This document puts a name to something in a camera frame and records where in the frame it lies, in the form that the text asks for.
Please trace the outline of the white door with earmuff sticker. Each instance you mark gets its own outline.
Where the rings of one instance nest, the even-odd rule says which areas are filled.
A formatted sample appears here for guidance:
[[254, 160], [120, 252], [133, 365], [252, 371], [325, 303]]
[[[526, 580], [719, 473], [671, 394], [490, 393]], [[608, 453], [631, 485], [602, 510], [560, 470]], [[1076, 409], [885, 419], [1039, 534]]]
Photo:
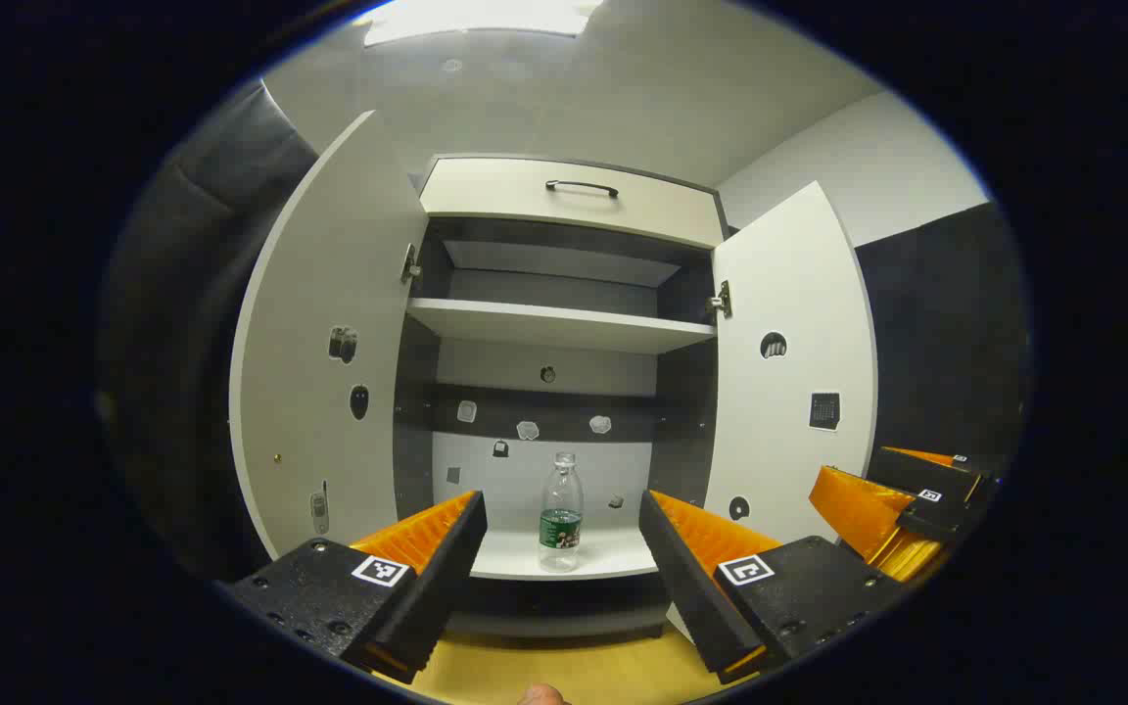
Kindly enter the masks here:
[[[728, 280], [733, 317], [706, 301]], [[836, 540], [809, 494], [823, 465], [863, 476], [876, 345], [858, 256], [819, 183], [686, 264], [659, 315], [715, 340], [656, 360], [650, 488], [775, 541]]]

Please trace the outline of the white and grey cabinet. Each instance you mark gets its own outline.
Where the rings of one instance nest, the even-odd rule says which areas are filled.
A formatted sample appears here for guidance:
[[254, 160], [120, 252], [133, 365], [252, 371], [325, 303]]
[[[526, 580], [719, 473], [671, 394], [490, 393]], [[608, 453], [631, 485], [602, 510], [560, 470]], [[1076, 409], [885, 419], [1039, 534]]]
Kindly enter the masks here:
[[[409, 298], [550, 306], [662, 318], [659, 287], [712, 250], [537, 220], [435, 217]], [[601, 350], [439, 338], [404, 312], [396, 371], [396, 512], [481, 490], [490, 530], [538, 534], [541, 482], [578, 456], [583, 530], [638, 530], [655, 437], [656, 360]], [[510, 638], [655, 638], [670, 624], [661, 575], [475, 579], [453, 631]]]

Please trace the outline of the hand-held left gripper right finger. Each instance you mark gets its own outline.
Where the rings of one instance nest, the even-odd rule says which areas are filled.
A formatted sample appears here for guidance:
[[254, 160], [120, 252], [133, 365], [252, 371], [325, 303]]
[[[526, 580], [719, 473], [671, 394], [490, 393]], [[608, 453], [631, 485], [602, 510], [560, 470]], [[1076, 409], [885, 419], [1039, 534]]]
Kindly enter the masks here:
[[719, 682], [832, 645], [904, 599], [904, 584], [823, 537], [779, 543], [656, 491], [638, 530], [668, 597]]

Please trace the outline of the ceiling light panel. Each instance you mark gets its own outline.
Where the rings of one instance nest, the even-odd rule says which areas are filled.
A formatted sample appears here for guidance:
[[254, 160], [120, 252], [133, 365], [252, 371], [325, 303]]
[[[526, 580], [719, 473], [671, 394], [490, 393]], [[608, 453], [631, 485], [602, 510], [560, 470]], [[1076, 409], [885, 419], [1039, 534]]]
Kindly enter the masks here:
[[449, 32], [519, 30], [578, 36], [605, 0], [389, 0], [358, 15], [365, 46]]

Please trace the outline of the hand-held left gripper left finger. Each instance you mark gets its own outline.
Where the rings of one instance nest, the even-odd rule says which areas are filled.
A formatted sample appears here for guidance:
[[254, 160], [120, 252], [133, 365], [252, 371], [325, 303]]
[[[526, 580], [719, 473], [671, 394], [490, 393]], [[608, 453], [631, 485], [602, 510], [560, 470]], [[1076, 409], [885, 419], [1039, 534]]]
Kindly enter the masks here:
[[224, 592], [301, 646], [408, 685], [433, 656], [487, 529], [483, 492], [469, 491], [353, 544], [305, 540]]

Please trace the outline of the clear plastic water bottle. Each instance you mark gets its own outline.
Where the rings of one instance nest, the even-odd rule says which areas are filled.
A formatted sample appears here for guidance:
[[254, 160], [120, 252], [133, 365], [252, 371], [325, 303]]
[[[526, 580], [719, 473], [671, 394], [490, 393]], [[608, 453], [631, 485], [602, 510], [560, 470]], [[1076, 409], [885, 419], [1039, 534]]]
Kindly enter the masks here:
[[578, 570], [584, 523], [584, 485], [578, 456], [558, 452], [540, 491], [539, 567], [546, 573]]

